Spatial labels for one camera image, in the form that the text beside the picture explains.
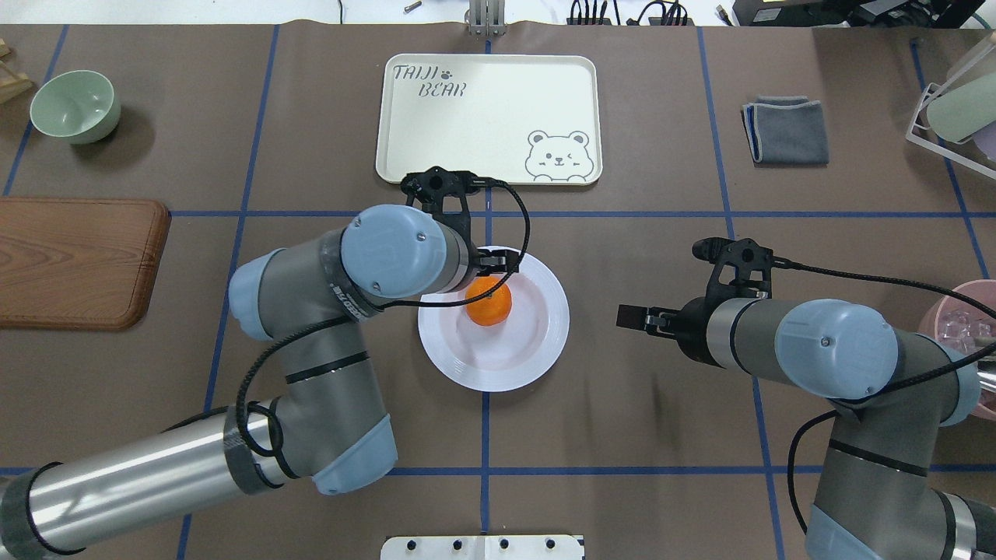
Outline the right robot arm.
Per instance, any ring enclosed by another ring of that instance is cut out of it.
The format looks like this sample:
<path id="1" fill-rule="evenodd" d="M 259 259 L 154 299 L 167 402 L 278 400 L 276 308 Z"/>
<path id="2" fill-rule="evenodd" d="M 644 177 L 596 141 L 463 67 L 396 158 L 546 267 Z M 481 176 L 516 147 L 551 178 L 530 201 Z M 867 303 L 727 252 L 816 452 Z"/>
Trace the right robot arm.
<path id="1" fill-rule="evenodd" d="M 709 311 L 621 305 L 616 323 L 677 341 L 701 364 L 800 387 L 833 401 L 817 494 L 808 515 L 812 559 L 992 559 L 994 507 L 929 486 L 937 432 L 967 418 L 981 385 L 975 366 L 896 391 L 952 365 L 956 354 L 893 329 L 879 312 L 842 300 L 735 298 Z"/>

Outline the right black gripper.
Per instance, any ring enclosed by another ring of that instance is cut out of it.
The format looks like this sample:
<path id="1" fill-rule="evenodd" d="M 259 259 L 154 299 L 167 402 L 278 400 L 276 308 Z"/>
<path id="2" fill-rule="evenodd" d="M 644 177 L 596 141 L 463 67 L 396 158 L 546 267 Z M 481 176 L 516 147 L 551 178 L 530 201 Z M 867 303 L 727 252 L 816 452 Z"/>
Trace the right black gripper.
<path id="1" fill-rule="evenodd" d="M 712 312 L 705 299 L 693 299 L 680 310 L 618 305 L 616 326 L 676 341 L 679 350 L 688 359 L 719 366 L 709 351 L 707 341 L 707 326 Z"/>

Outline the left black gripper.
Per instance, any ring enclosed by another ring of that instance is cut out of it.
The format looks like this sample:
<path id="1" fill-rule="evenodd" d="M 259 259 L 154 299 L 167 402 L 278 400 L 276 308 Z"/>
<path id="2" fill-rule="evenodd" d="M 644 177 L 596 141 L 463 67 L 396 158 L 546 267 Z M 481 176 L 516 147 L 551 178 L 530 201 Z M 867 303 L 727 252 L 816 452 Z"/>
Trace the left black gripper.
<path id="1" fill-rule="evenodd" d="M 467 290 L 478 278 L 496 276 L 507 282 L 519 272 L 521 252 L 517 249 L 474 249 L 469 255 Z"/>

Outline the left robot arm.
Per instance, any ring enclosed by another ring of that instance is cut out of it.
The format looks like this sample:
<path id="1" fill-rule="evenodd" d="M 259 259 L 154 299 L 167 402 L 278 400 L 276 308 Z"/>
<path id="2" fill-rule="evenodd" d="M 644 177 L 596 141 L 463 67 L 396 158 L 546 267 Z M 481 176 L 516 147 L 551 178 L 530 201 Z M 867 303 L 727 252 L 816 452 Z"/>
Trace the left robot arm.
<path id="1" fill-rule="evenodd" d="M 301 478 L 326 495 L 378 481 L 398 451 L 362 323 L 478 276 L 515 272 L 522 256 L 475 245 L 468 214 L 376 205 L 241 265 L 229 280 L 229 310 L 266 348 L 231 403 L 4 482 L 2 557 L 68 558 Z"/>

